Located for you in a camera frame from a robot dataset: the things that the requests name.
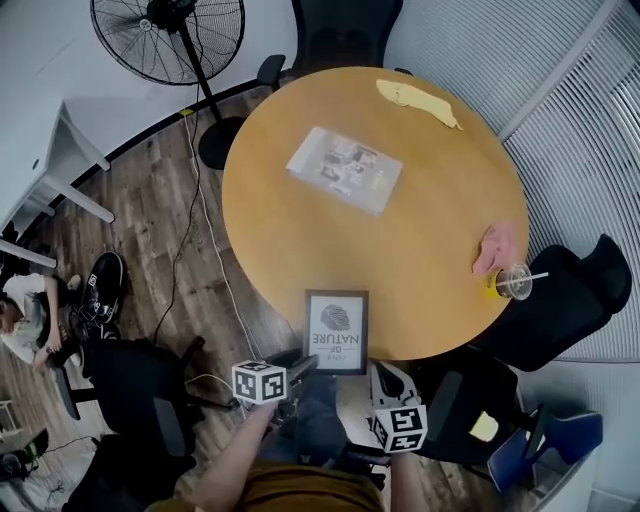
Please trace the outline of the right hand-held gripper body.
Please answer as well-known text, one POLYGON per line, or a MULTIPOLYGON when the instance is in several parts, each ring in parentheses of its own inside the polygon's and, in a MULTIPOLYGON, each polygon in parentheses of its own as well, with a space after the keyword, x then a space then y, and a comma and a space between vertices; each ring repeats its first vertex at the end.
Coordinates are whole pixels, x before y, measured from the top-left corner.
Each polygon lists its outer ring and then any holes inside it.
POLYGON ((385 453, 413 452, 428 433, 427 409, 418 400, 383 405, 374 400, 371 431, 385 453))

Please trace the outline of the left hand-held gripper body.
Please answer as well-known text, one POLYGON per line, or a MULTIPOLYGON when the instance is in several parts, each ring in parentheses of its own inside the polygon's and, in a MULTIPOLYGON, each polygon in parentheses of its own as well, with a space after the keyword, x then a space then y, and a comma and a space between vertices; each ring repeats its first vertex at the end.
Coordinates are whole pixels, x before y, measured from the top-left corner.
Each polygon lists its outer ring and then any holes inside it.
POLYGON ((232 367, 232 393, 243 418, 259 405, 276 404, 271 423, 282 426, 294 414, 301 380, 292 369, 246 360, 232 367))

